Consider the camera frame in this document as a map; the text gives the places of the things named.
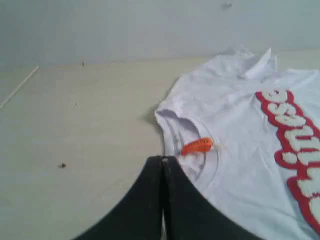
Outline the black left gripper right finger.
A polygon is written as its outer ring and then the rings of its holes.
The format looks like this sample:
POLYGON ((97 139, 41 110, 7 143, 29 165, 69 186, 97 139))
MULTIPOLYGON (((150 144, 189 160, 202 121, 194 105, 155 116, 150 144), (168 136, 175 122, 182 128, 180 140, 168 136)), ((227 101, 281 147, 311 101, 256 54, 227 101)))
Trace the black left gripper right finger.
POLYGON ((259 240, 213 207, 174 156, 162 159, 162 210, 167 240, 259 240))

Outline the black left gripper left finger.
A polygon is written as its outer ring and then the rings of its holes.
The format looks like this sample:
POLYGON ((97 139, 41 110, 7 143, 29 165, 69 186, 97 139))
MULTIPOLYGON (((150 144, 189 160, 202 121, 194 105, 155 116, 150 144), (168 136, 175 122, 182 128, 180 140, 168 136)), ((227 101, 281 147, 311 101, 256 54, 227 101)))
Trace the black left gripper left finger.
POLYGON ((134 184, 77 240, 160 240, 162 237, 162 157, 148 157, 134 184))

